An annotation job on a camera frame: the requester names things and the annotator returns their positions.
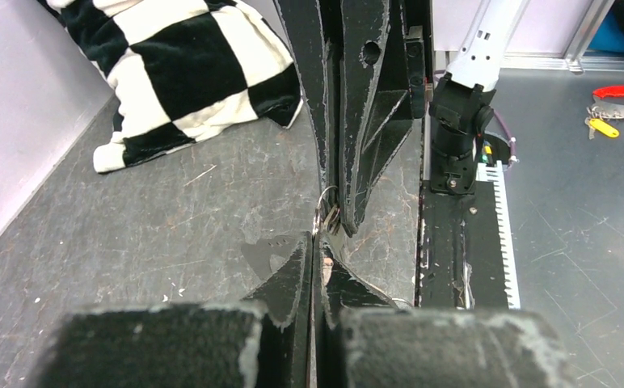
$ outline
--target black mount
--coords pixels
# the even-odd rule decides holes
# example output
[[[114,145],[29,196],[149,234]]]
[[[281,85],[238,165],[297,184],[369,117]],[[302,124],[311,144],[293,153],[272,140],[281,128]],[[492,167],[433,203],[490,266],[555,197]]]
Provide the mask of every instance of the black mount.
[[[404,0],[274,1],[287,32],[317,140],[321,190],[336,186],[349,236],[372,188],[423,118],[424,37]]]
[[[493,118],[495,91],[483,92],[452,81],[438,82],[428,113],[432,118],[431,191],[455,196],[473,194],[483,135]]]

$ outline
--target screw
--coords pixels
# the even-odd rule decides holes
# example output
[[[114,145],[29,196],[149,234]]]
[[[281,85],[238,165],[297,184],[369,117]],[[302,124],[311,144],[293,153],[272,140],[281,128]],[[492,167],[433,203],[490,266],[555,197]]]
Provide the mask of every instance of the screw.
[[[420,51],[419,46],[412,45],[410,48],[407,49],[407,55],[410,58],[414,58],[417,55],[419,55],[419,51]]]
[[[410,84],[412,84],[412,86],[422,86],[424,84],[424,79],[421,77],[412,77],[410,78]]]

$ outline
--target hole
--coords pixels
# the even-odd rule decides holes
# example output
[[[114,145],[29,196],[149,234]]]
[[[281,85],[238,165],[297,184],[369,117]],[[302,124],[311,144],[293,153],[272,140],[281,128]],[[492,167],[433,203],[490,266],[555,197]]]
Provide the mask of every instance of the hole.
[[[367,65],[374,65],[381,56],[381,49],[374,42],[367,42],[362,48],[362,61]]]
[[[419,52],[420,52],[419,46],[417,46],[417,45],[412,45],[412,46],[410,46],[410,48],[407,50],[407,55],[408,55],[410,58],[414,58],[414,57],[416,57],[417,55],[419,55]]]

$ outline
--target white ruler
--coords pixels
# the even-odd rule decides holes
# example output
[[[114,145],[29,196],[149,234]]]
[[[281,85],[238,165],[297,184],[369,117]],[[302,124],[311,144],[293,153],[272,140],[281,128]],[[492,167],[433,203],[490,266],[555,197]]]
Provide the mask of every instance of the white ruler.
[[[498,213],[498,231],[500,246],[503,254],[505,272],[505,293],[510,309],[520,309],[519,285],[516,280],[516,265],[514,263],[514,248],[512,246],[512,227],[509,225],[509,209],[507,206],[507,192],[504,186],[503,164],[498,161],[494,167],[479,164],[476,180],[492,182],[495,189],[495,212]]]

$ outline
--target key ring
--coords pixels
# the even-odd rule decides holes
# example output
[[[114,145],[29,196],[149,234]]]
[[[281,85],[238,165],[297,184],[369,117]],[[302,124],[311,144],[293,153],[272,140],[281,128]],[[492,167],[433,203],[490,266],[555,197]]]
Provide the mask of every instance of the key ring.
[[[317,207],[314,208],[314,219],[312,221],[312,237],[316,236],[319,230],[322,228],[322,223],[324,222],[324,220],[322,219],[322,203],[324,202],[324,196],[332,188],[338,189],[337,186],[329,186],[322,190],[322,194],[319,195]]]

